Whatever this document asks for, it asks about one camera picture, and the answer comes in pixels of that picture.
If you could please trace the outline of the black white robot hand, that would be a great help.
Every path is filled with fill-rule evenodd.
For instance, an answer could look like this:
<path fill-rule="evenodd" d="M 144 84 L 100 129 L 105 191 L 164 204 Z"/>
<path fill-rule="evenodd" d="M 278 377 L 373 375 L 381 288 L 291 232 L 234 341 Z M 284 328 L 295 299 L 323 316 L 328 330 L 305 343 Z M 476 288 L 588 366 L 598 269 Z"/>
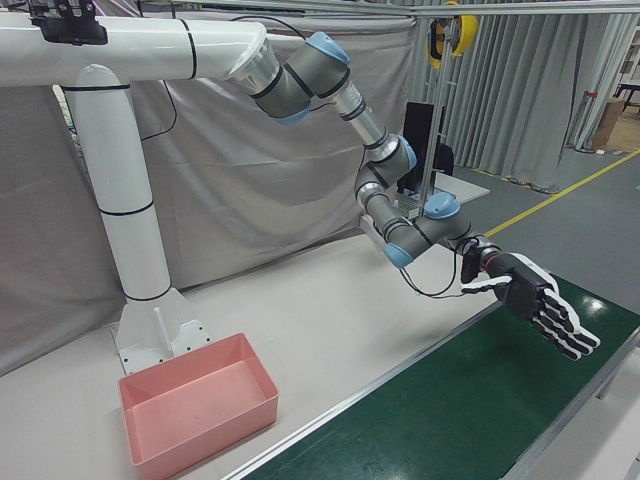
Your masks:
<path fill-rule="evenodd" d="M 566 357 L 577 361 L 600 345 L 581 326 L 573 307 L 559 295 L 555 279 L 528 257 L 472 248 L 463 255 L 462 291 L 493 291 L 518 319 L 525 321 Z"/>

